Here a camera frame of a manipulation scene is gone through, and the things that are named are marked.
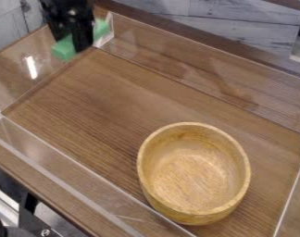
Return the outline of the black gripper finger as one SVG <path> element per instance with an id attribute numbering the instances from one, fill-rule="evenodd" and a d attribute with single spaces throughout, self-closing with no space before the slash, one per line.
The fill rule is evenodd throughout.
<path id="1" fill-rule="evenodd" d="M 70 27 L 67 25 L 67 22 L 54 17 L 47 17 L 46 19 L 55 41 L 62 40 L 70 34 Z"/>
<path id="2" fill-rule="evenodd" d="M 93 44 L 94 21 L 90 19 L 71 19 L 71 34 L 75 51 L 79 53 Z"/>

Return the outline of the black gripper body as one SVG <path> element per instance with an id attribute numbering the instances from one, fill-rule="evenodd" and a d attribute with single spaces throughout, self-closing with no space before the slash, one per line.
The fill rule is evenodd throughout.
<path id="1" fill-rule="evenodd" d="M 49 22 L 93 21 L 91 0 L 39 0 L 43 17 Z"/>

